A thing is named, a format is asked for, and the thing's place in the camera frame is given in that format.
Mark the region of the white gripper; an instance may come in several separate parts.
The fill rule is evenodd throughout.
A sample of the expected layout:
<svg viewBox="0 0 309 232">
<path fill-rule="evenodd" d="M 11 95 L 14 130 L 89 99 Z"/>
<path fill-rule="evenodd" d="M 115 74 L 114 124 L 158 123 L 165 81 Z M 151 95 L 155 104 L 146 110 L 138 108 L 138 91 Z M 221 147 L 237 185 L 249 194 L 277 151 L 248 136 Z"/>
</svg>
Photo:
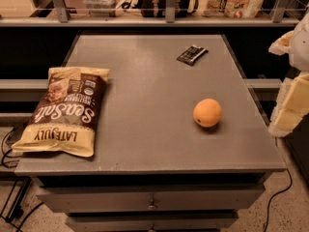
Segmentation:
<svg viewBox="0 0 309 232">
<path fill-rule="evenodd" d="M 291 53 L 294 31 L 289 31 L 274 43 L 268 51 L 275 55 Z M 309 113 L 309 72 L 302 72 L 294 79 L 286 77 L 280 86 L 276 106 L 270 116 L 268 131 L 272 136 L 284 137 L 291 133 Z"/>
</svg>

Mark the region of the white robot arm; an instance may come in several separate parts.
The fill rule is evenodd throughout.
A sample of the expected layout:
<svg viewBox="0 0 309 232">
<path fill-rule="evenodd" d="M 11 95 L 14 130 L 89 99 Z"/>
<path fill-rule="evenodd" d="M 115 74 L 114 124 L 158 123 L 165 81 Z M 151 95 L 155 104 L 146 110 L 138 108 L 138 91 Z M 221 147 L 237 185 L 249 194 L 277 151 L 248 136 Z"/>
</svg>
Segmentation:
<svg viewBox="0 0 309 232">
<path fill-rule="evenodd" d="M 286 77 L 282 82 L 270 116 L 270 134 L 285 137 L 309 114 L 309 14 L 293 31 L 272 43 L 268 51 L 276 55 L 287 53 L 290 66 L 299 71 L 297 77 Z"/>
</svg>

